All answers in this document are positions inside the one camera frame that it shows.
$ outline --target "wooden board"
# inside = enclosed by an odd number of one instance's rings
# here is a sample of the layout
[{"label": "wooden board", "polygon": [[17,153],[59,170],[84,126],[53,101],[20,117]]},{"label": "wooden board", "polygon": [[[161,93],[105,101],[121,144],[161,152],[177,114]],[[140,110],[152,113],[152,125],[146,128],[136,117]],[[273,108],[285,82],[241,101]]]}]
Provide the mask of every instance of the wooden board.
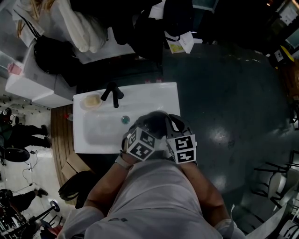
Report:
[{"label": "wooden board", "polygon": [[[66,159],[74,152],[73,123],[64,115],[72,113],[73,105],[66,105],[51,110],[51,140],[54,163],[60,187],[67,181],[61,169]],[[66,203],[76,205],[76,199]]]}]

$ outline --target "dark floor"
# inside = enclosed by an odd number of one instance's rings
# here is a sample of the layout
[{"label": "dark floor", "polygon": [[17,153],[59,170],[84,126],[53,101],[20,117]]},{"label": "dark floor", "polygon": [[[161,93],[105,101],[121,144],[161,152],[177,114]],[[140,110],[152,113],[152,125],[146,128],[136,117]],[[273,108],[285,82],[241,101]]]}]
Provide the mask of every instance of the dark floor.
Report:
[{"label": "dark floor", "polygon": [[[196,134],[199,168],[223,194],[228,208],[243,199],[255,213],[266,208],[260,217],[267,219],[274,205],[256,196],[250,206],[246,199],[251,196],[244,193],[253,168],[265,161],[287,162],[290,151],[299,150],[299,132],[288,123],[283,87],[268,59],[237,47],[196,44],[189,55],[165,51],[163,76],[153,63],[126,64],[98,65],[100,79],[85,82],[79,92],[103,89],[112,79],[119,86],[161,77],[177,82],[181,116]],[[117,75],[119,68],[124,73]],[[101,157],[107,158],[108,165],[114,158]]]}]

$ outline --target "small bowl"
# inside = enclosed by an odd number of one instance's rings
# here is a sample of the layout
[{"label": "small bowl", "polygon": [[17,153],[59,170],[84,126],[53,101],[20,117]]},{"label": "small bowl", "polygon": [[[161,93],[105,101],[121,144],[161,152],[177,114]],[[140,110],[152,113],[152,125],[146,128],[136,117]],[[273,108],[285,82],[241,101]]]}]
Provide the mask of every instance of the small bowl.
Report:
[{"label": "small bowl", "polygon": [[82,110],[85,110],[85,111],[96,110],[102,104],[103,101],[100,99],[100,102],[97,105],[95,105],[93,107],[86,107],[84,104],[84,101],[87,96],[92,96],[92,95],[97,95],[97,96],[99,96],[99,98],[101,98],[101,96],[102,96],[102,94],[98,93],[98,92],[90,92],[89,94],[87,94],[83,99],[80,100],[80,107]]}]

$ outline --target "cardboard box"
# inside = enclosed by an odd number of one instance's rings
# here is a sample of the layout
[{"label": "cardboard box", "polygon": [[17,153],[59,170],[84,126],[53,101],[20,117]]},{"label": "cardboard box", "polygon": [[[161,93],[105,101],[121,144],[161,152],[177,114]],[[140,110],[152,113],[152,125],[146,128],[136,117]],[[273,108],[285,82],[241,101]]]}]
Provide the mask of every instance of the cardboard box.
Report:
[{"label": "cardboard box", "polygon": [[68,157],[64,167],[61,169],[61,172],[67,179],[70,179],[76,173],[82,171],[92,171],[92,170],[90,169],[90,167],[87,166],[86,163],[83,162],[83,160],[75,152],[73,152]]}]

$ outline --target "shoe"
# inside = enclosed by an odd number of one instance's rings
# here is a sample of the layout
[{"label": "shoe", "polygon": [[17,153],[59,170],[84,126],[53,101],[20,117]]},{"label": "shoe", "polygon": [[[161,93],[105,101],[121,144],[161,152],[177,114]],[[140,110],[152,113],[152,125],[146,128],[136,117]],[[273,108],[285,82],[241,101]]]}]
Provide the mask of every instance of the shoe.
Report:
[{"label": "shoe", "polygon": [[38,194],[37,194],[37,196],[42,197],[43,195],[48,196],[49,194],[47,193],[46,190],[40,188],[40,189],[38,190]]},{"label": "shoe", "polygon": [[42,128],[42,131],[43,131],[42,135],[49,136],[49,131],[48,131],[47,126],[46,125],[42,125],[41,128]]},{"label": "shoe", "polygon": [[48,137],[44,137],[44,140],[46,141],[46,146],[45,148],[51,148],[52,145],[51,145],[51,141]]}]

